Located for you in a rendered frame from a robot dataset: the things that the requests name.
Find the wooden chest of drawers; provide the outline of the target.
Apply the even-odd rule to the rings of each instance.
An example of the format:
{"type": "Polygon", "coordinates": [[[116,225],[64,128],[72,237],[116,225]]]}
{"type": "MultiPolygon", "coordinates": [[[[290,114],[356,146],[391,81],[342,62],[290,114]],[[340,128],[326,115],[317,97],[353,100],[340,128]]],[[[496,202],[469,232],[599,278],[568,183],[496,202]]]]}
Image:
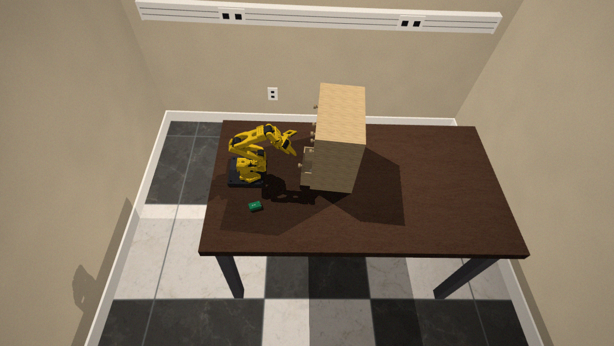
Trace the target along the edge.
{"type": "Polygon", "coordinates": [[[321,83],[310,189],[352,193],[365,146],[364,87],[321,83]]]}

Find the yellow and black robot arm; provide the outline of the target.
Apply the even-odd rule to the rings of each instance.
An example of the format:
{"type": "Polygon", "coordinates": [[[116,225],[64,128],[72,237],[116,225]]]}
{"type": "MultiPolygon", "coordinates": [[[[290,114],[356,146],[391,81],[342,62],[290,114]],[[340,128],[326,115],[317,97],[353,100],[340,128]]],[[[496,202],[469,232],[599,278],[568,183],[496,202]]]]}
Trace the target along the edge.
{"type": "Polygon", "coordinates": [[[253,131],[243,132],[237,134],[234,139],[229,142],[229,152],[239,154],[245,158],[238,158],[238,171],[240,171],[240,180],[245,180],[251,183],[260,179],[260,174],[252,171],[266,171],[266,152],[264,148],[253,145],[254,143],[262,142],[267,138],[272,142],[278,142],[281,137],[281,133],[277,127],[271,124],[266,126],[258,126],[253,131]],[[244,141],[240,141],[246,138],[244,141]],[[252,151],[258,152],[257,154],[252,151]],[[248,160],[246,158],[252,159],[248,160]]]}

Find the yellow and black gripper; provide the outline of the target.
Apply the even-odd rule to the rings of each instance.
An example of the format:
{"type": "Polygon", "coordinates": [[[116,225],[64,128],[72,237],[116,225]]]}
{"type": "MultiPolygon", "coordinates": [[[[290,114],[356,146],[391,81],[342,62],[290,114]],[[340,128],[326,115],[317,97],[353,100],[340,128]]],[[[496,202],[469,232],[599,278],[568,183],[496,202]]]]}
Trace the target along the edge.
{"type": "Polygon", "coordinates": [[[292,153],[292,155],[296,156],[296,152],[291,146],[292,143],[288,139],[288,137],[292,137],[293,135],[295,135],[295,133],[297,133],[297,131],[288,130],[287,132],[283,133],[283,137],[281,136],[278,142],[271,142],[271,144],[276,147],[276,149],[280,149],[287,154],[292,153]]]}

